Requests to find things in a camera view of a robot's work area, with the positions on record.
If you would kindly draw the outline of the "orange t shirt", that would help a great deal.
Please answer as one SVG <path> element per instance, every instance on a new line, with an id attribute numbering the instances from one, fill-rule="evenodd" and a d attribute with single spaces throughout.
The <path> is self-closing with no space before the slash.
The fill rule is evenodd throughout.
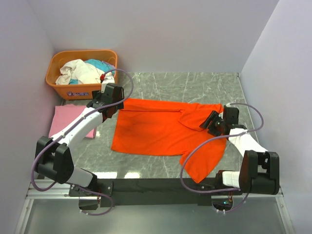
<path id="1" fill-rule="evenodd" d="M 119 111 L 112 141 L 113 151 L 149 156 L 177 156 L 185 171 L 199 183 L 217 166 L 226 139 L 216 139 L 187 156 L 213 136 L 199 126 L 221 104 L 183 103 L 129 98 Z"/>

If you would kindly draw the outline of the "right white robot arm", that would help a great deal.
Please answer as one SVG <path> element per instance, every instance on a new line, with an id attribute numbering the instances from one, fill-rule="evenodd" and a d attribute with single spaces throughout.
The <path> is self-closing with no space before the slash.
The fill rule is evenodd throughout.
<path id="1" fill-rule="evenodd" d="M 276 195 L 279 192 L 279 156 L 262 147 L 239 122 L 239 109 L 224 106 L 223 112 L 212 111 L 200 128 L 227 140 L 242 155 L 239 171 L 220 170 L 215 176 L 214 190 L 224 195 L 231 188 L 243 193 Z"/>

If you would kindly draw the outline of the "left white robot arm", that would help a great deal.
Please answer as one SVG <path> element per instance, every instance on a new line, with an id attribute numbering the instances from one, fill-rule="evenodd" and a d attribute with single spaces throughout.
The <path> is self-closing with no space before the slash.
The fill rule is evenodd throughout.
<path id="1" fill-rule="evenodd" d="M 93 99 L 82 113 L 52 137 L 41 137 L 36 144 L 32 172 L 43 175 L 54 183 L 79 186 L 87 196 L 98 191 L 97 176 L 74 166 L 71 151 L 86 135 L 123 109 L 124 89 L 114 83 L 92 92 Z"/>

